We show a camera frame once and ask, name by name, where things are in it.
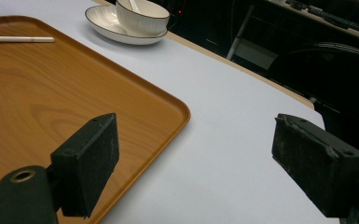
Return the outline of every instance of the white tablecloth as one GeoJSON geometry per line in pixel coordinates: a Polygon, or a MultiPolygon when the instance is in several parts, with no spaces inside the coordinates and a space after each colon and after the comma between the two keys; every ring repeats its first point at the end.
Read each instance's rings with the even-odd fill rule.
{"type": "Polygon", "coordinates": [[[104,223],[338,223],[271,157],[274,118],[322,117],[262,81],[168,37],[129,46],[95,33],[90,0],[0,0],[0,16],[38,18],[184,101],[191,121],[104,223]]]}

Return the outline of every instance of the metal ring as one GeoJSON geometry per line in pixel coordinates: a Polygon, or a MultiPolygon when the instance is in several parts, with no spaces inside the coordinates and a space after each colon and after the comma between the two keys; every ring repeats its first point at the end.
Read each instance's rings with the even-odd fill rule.
{"type": "Polygon", "coordinates": [[[31,179],[32,177],[34,177],[35,174],[36,174],[36,171],[34,171],[34,170],[18,171],[16,174],[14,174],[10,178],[10,181],[13,183],[24,182],[24,181],[27,181],[27,180],[31,179]]]}

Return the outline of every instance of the white spoon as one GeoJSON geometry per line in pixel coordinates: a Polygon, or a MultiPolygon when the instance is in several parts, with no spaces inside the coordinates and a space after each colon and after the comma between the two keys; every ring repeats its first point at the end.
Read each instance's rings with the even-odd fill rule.
{"type": "Polygon", "coordinates": [[[131,5],[131,8],[132,8],[132,11],[141,14],[141,11],[139,11],[139,8],[135,3],[135,0],[130,0],[130,5],[131,5]]]}

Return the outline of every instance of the orange tray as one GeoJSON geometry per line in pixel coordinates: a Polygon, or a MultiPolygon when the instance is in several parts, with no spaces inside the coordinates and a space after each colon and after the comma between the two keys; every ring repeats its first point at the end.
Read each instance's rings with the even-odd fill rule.
{"type": "Polygon", "coordinates": [[[0,179],[50,153],[89,119],[116,112],[120,159],[91,218],[123,196],[190,119],[187,106],[42,21],[0,17],[0,35],[53,36],[55,43],[0,43],[0,179]]]}

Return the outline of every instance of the white saucer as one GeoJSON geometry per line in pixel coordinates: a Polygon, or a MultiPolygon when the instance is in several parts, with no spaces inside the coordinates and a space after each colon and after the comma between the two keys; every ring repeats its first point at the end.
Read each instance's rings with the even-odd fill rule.
{"type": "Polygon", "coordinates": [[[149,45],[159,42],[167,34],[165,29],[157,36],[129,35],[118,23],[116,6],[97,6],[86,10],[86,18],[90,21],[91,27],[101,35],[117,42],[132,45],[149,45]]]}

